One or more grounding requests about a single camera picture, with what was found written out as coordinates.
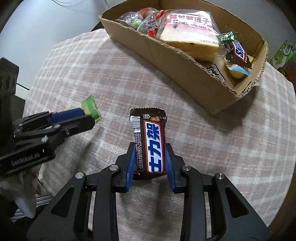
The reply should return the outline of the white gloved hand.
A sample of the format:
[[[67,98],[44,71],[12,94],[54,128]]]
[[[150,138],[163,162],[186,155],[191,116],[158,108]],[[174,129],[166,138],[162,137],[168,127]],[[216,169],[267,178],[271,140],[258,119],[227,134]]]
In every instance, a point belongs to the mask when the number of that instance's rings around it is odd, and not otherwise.
[[[45,194],[45,189],[38,179],[41,166],[37,165],[17,175],[1,178],[1,195],[14,201],[29,218],[34,218],[36,214],[36,195]]]

